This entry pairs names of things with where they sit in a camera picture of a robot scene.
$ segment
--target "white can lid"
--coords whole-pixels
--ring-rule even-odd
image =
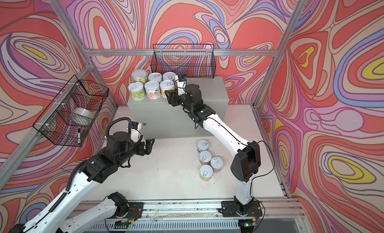
[[[156,81],[149,81],[144,85],[146,90],[156,90],[159,88],[159,83]]]
[[[222,158],[215,156],[211,159],[212,168],[221,169],[221,168],[223,168],[223,165],[224,165],[224,161]]]
[[[131,91],[131,92],[138,92],[140,90],[142,90],[144,87],[144,84],[142,82],[136,82],[136,83],[132,83],[128,86],[128,90]]]
[[[200,167],[200,175],[203,178],[211,178],[213,174],[214,174],[214,170],[210,165],[204,164]]]
[[[148,75],[148,80],[149,81],[159,81],[159,80],[162,80],[163,76],[161,75],[161,73],[151,73],[150,75]]]
[[[174,72],[166,72],[163,74],[164,80],[175,80],[176,74]]]
[[[211,159],[212,159],[212,154],[209,151],[204,150],[204,151],[200,152],[200,161],[201,162],[207,163],[207,162],[211,161]]]
[[[170,90],[173,86],[175,86],[175,83],[171,80],[164,80],[160,83],[160,87],[164,90]]]
[[[132,78],[139,79],[139,78],[144,78],[147,76],[147,72],[145,70],[134,70],[132,72]]]
[[[199,142],[197,143],[197,148],[200,151],[207,150],[209,148],[208,141],[206,141],[205,139],[199,140]]]

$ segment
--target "gray metal box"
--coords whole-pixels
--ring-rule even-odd
[[[188,84],[199,85],[204,104],[210,106],[224,120],[229,98],[223,78],[188,78]],[[164,97],[160,96],[160,98],[155,100],[150,100],[146,97],[140,101],[135,101],[132,97],[129,97],[128,106],[137,122],[147,123],[147,125],[141,128],[142,134],[146,138],[180,138],[211,135],[201,127],[195,129],[195,123],[183,111],[182,106],[172,107]]]

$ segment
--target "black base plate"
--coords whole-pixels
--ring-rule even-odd
[[[224,201],[221,202],[221,210],[224,217],[235,217],[235,216],[254,216],[256,219],[263,215],[260,203],[258,201],[250,202],[249,207],[245,212],[237,212],[238,207],[235,204],[238,204],[235,201]]]
[[[129,204],[129,208],[132,208],[135,210],[129,209],[127,216],[122,218],[122,220],[124,219],[124,221],[126,221],[126,219],[127,219],[127,221],[131,221],[133,219],[141,218],[141,213],[143,211],[144,203],[143,202],[128,202],[128,204]]]

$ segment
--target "black wire basket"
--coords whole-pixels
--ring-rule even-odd
[[[107,87],[94,81],[77,79],[49,118],[44,123],[36,123],[43,111],[33,127],[55,145],[80,147],[107,99],[108,92]]]
[[[216,59],[214,45],[205,44],[154,44],[152,72],[174,72],[189,78],[214,78]]]

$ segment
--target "psychedelic wall panel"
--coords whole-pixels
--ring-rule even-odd
[[[84,62],[44,1],[0,0],[0,15],[1,165]]]
[[[216,75],[222,76],[230,103],[253,103],[256,93],[272,57],[230,56],[228,67],[216,65]],[[134,69],[151,73],[151,57],[146,56],[94,56],[93,62],[118,105],[126,105],[129,99],[128,85],[132,83]]]
[[[384,231],[384,0],[310,0],[258,112],[314,232]]]
[[[296,0],[61,0],[85,46],[143,49],[212,42],[277,48]]]
[[[47,0],[0,0],[0,15],[2,164],[84,61]],[[63,189],[75,165],[94,153],[112,111],[107,101],[81,148],[39,140],[0,191],[0,233],[31,219]]]
[[[72,170],[96,153],[113,115],[108,99],[82,147],[53,145],[41,138],[0,190],[0,232],[26,223],[44,209],[65,187]]]

